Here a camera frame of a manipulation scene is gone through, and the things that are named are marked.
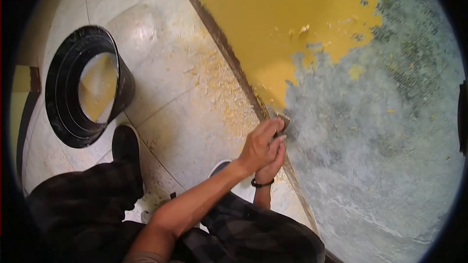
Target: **wristband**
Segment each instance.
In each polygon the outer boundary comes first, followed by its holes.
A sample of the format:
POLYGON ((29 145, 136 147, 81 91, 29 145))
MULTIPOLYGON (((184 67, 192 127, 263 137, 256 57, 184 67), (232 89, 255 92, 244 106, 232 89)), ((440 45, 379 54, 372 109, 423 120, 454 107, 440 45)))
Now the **wristband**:
POLYGON ((252 184, 252 186, 254 186, 255 188, 262 188, 262 187, 265 187, 265 186, 270 186, 271 184, 273 184, 273 182, 275 182, 275 179, 273 179, 271 182, 269 183, 266 183, 266 184, 258 184, 258 183, 255 183, 255 178, 252 179, 252 182, 250 182, 250 184, 252 184))

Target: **plastic bucket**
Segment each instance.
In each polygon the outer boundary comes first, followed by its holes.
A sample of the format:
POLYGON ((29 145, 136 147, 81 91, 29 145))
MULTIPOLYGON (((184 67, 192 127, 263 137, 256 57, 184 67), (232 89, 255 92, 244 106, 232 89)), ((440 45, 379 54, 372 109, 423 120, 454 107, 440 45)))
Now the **plastic bucket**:
POLYGON ((45 83, 45 108, 53 131, 66 145, 81 149, 93 144, 106 126, 132 102, 135 80, 120 57, 114 39, 100 26, 83 26, 60 45, 50 64, 45 83), (91 120, 79 102, 80 77, 98 54, 116 57, 117 84, 107 121, 91 120))

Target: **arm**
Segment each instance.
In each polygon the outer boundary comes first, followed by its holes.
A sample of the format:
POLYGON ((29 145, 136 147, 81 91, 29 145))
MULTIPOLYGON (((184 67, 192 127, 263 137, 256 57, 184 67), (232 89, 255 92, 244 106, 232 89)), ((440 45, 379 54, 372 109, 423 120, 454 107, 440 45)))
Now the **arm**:
MULTIPOLYGON (((284 144, 284 139, 286 139, 286 135, 278 138, 281 140, 281 143, 278 147, 278 153, 275 160, 255 173, 255 182, 259 184, 268 184, 271 182, 281 166, 284 164, 284 158, 286 156, 286 145, 284 144)), ((271 190, 271 185, 255 189, 254 204, 270 209, 270 202, 272 200, 272 197, 270 196, 271 190)))
POLYGON ((283 127, 284 121, 279 118, 260 123, 247 136, 238 159, 159 208, 139 233, 129 253, 148 251, 169 260, 179 236, 199 223, 237 183, 277 160, 282 139, 270 141, 275 132, 283 127))

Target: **finger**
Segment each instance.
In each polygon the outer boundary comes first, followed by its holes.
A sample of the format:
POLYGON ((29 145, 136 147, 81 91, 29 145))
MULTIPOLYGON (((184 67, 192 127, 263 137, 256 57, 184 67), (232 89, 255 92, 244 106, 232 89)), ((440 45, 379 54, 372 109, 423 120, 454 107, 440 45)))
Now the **finger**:
POLYGON ((284 121, 281 118, 273 119, 272 122, 261 133, 261 141, 269 143, 276 132, 284 128, 284 121))
POLYGON ((272 143, 270 143, 270 146, 268 148, 268 157, 271 158, 272 160, 275 159, 278 149, 280 145, 283 143, 284 139, 286 138, 286 135, 280 136, 278 138, 275 138, 272 143))
POLYGON ((278 147, 278 153, 276 154, 275 160, 272 162, 273 168, 278 169, 284 165, 284 159, 286 158, 286 144, 283 142, 278 147))
POLYGON ((271 119, 263 120, 262 122, 260 122, 260 124, 258 124, 258 126, 254 129, 252 133, 261 134, 263 131, 265 131, 266 127, 270 126, 271 122, 271 119))

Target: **scraped concrete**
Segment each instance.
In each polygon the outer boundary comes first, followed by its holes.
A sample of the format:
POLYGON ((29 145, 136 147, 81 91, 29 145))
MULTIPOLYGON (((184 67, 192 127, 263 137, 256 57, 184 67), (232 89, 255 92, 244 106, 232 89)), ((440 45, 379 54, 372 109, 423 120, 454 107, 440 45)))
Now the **scraped concrete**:
POLYGON ((465 75, 437 0, 380 0, 378 11, 371 44, 338 63, 318 53, 310 70, 292 56, 288 155, 328 250, 344 262, 417 262, 459 188, 465 75))

